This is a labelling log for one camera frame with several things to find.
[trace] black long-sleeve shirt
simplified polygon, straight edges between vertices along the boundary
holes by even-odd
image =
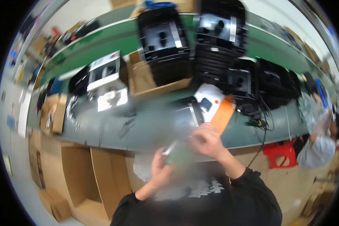
[[[225,174],[209,177],[145,201],[132,193],[120,201],[111,225],[280,226],[279,204],[259,176],[259,172],[246,169],[231,183]]]

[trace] hand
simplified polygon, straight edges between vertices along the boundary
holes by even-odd
[[[170,181],[172,174],[172,168],[165,163],[165,157],[161,152],[163,148],[160,148],[154,155],[152,160],[152,176],[151,179],[141,189],[136,192],[136,198],[138,200],[145,200],[158,192],[162,186],[166,185]]]
[[[191,143],[198,152],[217,161],[224,154],[228,154],[228,150],[222,145],[217,129],[209,123],[201,124],[192,132]]]
[[[163,149],[158,149],[152,160],[152,176],[150,181],[152,180],[158,187],[166,185],[172,174],[172,168],[166,165],[166,158],[161,154]]]

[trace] packaging material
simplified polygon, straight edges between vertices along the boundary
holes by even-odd
[[[297,39],[300,43],[303,44],[303,41],[302,39],[298,36],[298,34],[296,34],[293,30],[291,30],[290,28],[288,27],[284,27],[284,29],[289,32],[295,39]]]
[[[316,102],[309,94],[302,92],[298,100],[299,113],[303,122],[307,125],[310,134],[323,136],[330,125],[331,108],[325,108],[321,100]]]
[[[134,5],[137,2],[137,0],[111,0],[113,10],[126,7],[129,5]]]
[[[129,92],[132,97],[143,98],[157,96],[177,89],[185,88],[192,79],[179,81],[157,87],[148,64],[141,61],[138,51],[129,54],[127,62]]]
[[[39,191],[39,198],[45,209],[58,222],[72,217],[68,201],[54,189]]]
[[[36,185],[40,189],[45,189],[45,182],[43,171],[41,168],[41,158],[40,158],[40,139],[39,132],[33,133],[32,137],[29,139],[29,164],[31,177]]]
[[[315,64],[318,64],[320,61],[318,55],[316,54],[315,50],[312,49],[307,43],[304,43],[304,47],[308,54],[310,55],[311,59],[314,61]]]
[[[40,54],[46,42],[47,42],[47,38],[44,35],[39,34],[35,38],[35,40],[31,43],[30,47],[33,48],[37,54]]]
[[[154,0],[154,2],[163,2],[163,0]],[[179,13],[193,13],[195,11],[194,0],[171,0],[170,2],[177,5],[176,9]],[[140,14],[141,7],[137,6],[129,18],[135,18]]]
[[[121,198],[131,193],[125,156],[108,149],[66,147],[61,157],[77,215],[109,222]]]
[[[330,70],[330,66],[329,66],[328,61],[324,61],[324,62],[321,64],[320,69],[321,69],[324,73],[328,73],[329,70]]]
[[[40,128],[45,133],[62,133],[66,109],[66,94],[47,97],[41,108]]]

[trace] cardboard shelf divider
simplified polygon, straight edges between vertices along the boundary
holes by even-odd
[[[99,194],[108,219],[123,196],[131,193],[125,156],[115,150],[91,148],[91,159]]]
[[[83,215],[109,221],[95,180],[90,148],[62,148],[65,182],[74,208]]]

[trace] cardboard box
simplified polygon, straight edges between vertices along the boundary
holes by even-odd
[[[163,0],[154,0],[154,2],[163,2]],[[193,13],[195,12],[194,0],[172,0],[170,1],[177,5],[176,9],[179,13]],[[140,14],[140,8],[136,7],[129,18],[135,18]]]
[[[79,147],[62,148],[61,159],[66,186],[76,218],[84,225],[92,219],[112,219],[119,201],[131,193],[122,151]]]
[[[148,64],[140,60],[138,51],[129,54],[127,62],[129,92],[132,97],[144,98],[157,96],[177,89],[186,88],[192,79],[179,81],[157,87]]]
[[[58,222],[72,217],[68,201],[54,189],[39,191],[39,198],[45,209]]]
[[[314,63],[318,64],[320,59],[316,52],[307,43],[304,43],[304,47],[307,50],[308,54],[310,55],[311,59],[314,61]]]
[[[324,61],[324,62],[321,64],[320,69],[321,69],[324,73],[328,73],[329,70],[330,70],[330,66],[329,66],[328,61]]]
[[[137,2],[137,0],[111,0],[113,10],[126,7],[129,5],[134,5]]]
[[[41,54],[42,49],[44,48],[45,44],[47,43],[47,38],[39,34],[35,40],[31,43],[30,47],[33,48],[37,54]]]
[[[29,165],[31,177],[40,189],[45,189],[43,170],[41,168],[40,149],[37,147],[37,138],[29,139]]]
[[[40,128],[45,133],[62,133],[63,122],[66,109],[66,94],[54,94],[47,97],[44,101],[43,107],[40,113]],[[47,128],[48,114],[51,114],[51,124]]]

